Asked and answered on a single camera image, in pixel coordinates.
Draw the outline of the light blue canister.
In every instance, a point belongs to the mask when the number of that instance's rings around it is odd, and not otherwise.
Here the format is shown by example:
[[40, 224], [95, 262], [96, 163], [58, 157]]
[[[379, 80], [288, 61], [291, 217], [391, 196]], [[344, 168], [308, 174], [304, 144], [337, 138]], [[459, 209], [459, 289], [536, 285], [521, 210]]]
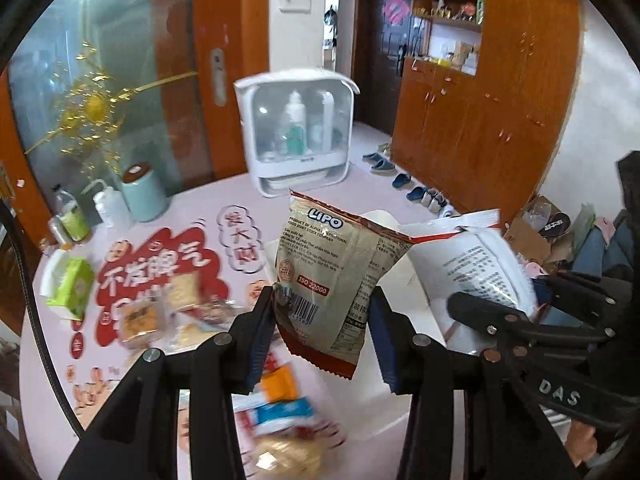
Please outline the light blue canister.
[[136, 162], [122, 175], [122, 194], [137, 222], [150, 222], [169, 207], [160, 178], [148, 162]]

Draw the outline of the brown cracker snack packet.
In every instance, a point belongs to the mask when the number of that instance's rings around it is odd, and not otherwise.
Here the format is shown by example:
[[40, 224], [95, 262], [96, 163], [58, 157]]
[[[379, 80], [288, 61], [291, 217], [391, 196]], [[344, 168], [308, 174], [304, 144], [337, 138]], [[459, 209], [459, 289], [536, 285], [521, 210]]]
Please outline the brown cracker snack packet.
[[160, 300], [140, 299], [120, 308], [118, 339], [129, 349], [159, 340], [166, 330], [166, 315]]

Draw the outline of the cardboard box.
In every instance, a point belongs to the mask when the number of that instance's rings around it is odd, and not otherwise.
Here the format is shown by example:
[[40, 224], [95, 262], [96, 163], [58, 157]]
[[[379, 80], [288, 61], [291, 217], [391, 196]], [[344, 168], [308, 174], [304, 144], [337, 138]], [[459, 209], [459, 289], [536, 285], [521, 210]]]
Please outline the cardboard box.
[[574, 258], [572, 220], [543, 195], [533, 198], [516, 215], [504, 239], [519, 257], [544, 268]]

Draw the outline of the white cosmetic organizer case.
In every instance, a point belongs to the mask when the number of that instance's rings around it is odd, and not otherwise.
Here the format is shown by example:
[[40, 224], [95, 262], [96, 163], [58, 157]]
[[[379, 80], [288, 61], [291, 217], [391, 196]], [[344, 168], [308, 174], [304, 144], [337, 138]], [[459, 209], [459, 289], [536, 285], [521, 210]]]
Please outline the white cosmetic organizer case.
[[262, 196], [346, 178], [355, 81], [323, 68], [291, 68], [239, 79], [234, 90], [247, 170]]

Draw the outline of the beige biscuit packet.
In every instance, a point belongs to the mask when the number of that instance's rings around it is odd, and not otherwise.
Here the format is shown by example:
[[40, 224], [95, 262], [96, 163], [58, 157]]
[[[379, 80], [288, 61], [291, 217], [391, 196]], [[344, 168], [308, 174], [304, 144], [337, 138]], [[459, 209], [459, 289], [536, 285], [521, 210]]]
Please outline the beige biscuit packet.
[[200, 274], [193, 271], [172, 276], [166, 287], [166, 302], [176, 312], [197, 307], [201, 302]]

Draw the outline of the green label clear bottle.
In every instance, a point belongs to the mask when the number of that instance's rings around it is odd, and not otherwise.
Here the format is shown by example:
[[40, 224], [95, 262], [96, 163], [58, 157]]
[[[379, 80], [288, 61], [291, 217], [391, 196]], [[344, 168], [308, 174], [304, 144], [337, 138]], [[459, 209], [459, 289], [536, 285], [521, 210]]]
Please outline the green label clear bottle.
[[52, 188], [56, 215], [70, 238], [75, 242], [83, 242], [91, 234], [84, 213], [76, 198], [57, 184]]

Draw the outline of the white printed snack packet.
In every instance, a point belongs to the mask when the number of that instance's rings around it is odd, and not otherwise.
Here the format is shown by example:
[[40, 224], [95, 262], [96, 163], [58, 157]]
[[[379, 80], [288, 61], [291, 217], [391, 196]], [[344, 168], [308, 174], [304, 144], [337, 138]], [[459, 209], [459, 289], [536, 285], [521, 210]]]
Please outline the white printed snack packet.
[[448, 298], [467, 292], [518, 309], [531, 318], [538, 307], [532, 280], [498, 229], [497, 209], [403, 224], [400, 232], [427, 236], [408, 257], [448, 348], [475, 354], [489, 346], [487, 330], [473, 330], [447, 312]]

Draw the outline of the green tissue box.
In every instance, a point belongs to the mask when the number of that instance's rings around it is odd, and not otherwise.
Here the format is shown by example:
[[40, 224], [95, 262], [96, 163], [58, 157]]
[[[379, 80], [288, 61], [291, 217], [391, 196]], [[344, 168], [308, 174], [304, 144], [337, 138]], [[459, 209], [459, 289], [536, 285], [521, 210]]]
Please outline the green tissue box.
[[54, 280], [53, 292], [46, 304], [60, 318], [82, 321], [85, 317], [94, 281], [92, 266], [85, 258], [70, 258], [63, 272]]

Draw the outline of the gold ornament decoration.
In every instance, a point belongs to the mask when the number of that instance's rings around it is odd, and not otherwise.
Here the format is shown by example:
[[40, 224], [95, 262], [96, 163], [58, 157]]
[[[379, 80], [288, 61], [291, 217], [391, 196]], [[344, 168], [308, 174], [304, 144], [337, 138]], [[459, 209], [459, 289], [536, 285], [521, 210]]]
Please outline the gold ornament decoration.
[[125, 115], [118, 107], [139, 94], [195, 77], [195, 70], [157, 79], [134, 88], [114, 91], [114, 77], [98, 63], [99, 50], [85, 40], [75, 60], [82, 66], [73, 79], [53, 100], [55, 125], [38, 141], [24, 149], [26, 156], [43, 145], [58, 144], [58, 151], [80, 165], [81, 172], [93, 176], [99, 166], [113, 174], [122, 172], [119, 149], [120, 129]]

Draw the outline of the white squeeze bottle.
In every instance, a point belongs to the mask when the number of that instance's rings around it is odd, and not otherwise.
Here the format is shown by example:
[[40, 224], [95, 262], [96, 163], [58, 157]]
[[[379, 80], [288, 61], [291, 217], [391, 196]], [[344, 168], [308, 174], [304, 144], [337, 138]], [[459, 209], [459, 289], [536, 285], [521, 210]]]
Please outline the white squeeze bottle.
[[126, 230], [134, 223], [122, 193], [102, 179], [91, 181], [82, 190], [90, 194], [94, 208], [107, 229]]

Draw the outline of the wooden wardrobe cabinet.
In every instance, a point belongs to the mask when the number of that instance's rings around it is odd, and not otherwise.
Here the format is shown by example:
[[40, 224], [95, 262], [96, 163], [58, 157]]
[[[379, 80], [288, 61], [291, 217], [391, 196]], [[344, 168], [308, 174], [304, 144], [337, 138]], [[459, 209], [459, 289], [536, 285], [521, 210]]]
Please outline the wooden wardrobe cabinet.
[[390, 156], [461, 212], [511, 221], [558, 144], [579, 61], [580, 0], [480, 0], [474, 74], [407, 58]]

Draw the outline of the white plastic storage bin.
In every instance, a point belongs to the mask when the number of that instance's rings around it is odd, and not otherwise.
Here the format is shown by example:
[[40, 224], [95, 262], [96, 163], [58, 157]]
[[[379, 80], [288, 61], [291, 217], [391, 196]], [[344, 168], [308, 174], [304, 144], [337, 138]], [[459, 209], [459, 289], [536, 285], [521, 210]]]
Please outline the white plastic storage bin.
[[[378, 284], [390, 307], [407, 315], [418, 333], [424, 333], [440, 344], [445, 342], [418, 274], [407, 256], [402, 257]], [[287, 346], [281, 346], [277, 354], [294, 364], [300, 391], [308, 396], [322, 417], [340, 426], [349, 440], [369, 440], [408, 418], [411, 398], [396, 396], [383, 382], [370, 336], [364, 340], [351, 380], [319, 370], [299, 356], [293, 356]]]

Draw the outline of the beige Lipo snack packet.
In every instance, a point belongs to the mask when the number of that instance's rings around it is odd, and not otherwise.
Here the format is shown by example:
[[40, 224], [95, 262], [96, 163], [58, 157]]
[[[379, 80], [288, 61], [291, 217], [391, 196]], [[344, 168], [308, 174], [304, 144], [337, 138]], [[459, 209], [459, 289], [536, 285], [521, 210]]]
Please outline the beige Lipo snack packet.
[[408, 235], [292, 191], [273, 289], [288, 351], [352, 379], [373, 289], [416, 244]]

